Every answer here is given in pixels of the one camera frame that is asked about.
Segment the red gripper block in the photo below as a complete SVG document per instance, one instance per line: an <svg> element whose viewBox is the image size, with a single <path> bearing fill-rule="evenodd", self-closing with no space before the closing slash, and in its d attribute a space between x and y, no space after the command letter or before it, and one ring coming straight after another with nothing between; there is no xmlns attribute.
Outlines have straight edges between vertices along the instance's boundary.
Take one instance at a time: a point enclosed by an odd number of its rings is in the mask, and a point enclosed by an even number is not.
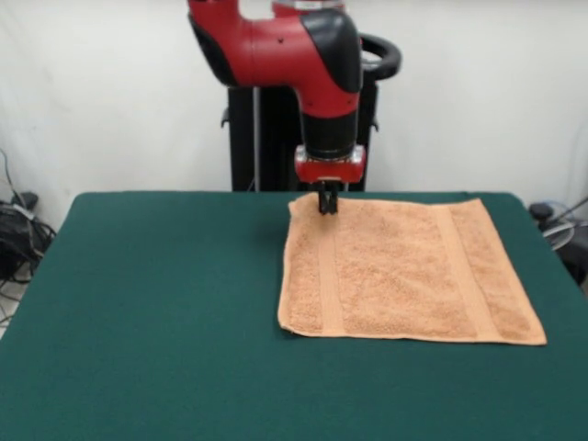
<svg viewBox="0 0 588 441"><path fill-rule="evenodd" d="M339 182L358 183L363 177L366 161L366 150L361 145L355 146L345 158L333 161L310 157L303 145L298 146L294 153L294 168L298 179L308 184L319 182L317 190L321 214L337 213Z"/></svg>

